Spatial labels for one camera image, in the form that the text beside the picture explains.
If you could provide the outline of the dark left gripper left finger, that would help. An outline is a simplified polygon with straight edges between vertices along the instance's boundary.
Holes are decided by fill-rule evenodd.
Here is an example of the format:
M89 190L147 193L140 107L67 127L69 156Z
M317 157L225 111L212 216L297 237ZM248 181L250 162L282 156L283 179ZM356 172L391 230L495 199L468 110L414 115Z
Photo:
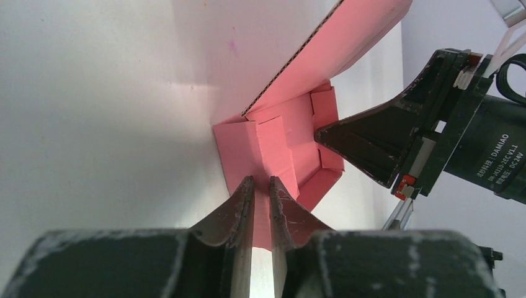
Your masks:
M229 199L190 228L200 243L200 297L249 297L255 181L246 176Z

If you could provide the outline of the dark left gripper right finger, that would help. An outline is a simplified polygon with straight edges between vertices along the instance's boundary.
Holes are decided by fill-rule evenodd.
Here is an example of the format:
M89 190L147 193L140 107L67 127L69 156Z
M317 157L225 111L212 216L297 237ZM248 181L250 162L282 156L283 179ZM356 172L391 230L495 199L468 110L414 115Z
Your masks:
M314 233L332 228L298 203L278 176L269 184L275 297L318 296L321 288Z

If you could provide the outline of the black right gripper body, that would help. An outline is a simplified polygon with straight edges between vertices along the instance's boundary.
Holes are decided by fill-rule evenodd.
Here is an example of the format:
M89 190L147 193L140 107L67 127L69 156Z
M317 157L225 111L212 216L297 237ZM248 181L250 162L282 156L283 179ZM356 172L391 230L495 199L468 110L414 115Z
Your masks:
M491 58L471 50L436 50L395 97L397 108L416 117L391 184L398 199L430 194L493 81L484 76Z

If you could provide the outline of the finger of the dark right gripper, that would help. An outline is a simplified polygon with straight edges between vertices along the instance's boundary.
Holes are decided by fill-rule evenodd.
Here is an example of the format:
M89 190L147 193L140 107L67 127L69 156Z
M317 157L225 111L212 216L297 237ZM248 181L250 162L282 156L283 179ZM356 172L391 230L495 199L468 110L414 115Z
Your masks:
M446 52L436 51L394 98L317 129L314 139L379 185L390 188L417 133L429 126L439 84L445 78Z

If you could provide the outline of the pink cardboard box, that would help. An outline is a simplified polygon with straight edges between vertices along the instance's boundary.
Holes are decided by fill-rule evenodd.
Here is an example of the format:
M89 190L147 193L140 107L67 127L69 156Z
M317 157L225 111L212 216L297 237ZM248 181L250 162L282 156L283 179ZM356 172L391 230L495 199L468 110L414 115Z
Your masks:
M408 12L410 1L338 1L293 56L242 111L213 128L229 192L257 186L251 245L270 250L269 180L280 178L313 210L344 172L318 145L317 129L338 119L331 79L353 66Z

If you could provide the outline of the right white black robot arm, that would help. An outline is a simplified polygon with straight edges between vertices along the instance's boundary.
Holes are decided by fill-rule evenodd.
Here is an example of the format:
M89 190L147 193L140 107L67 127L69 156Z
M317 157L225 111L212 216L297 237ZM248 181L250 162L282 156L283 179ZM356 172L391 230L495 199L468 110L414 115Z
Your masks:
M525 202L525 97L508 83L507 59L452 48L433 53L388 102L317 129L317 143L398 199L428 196L441 173Z

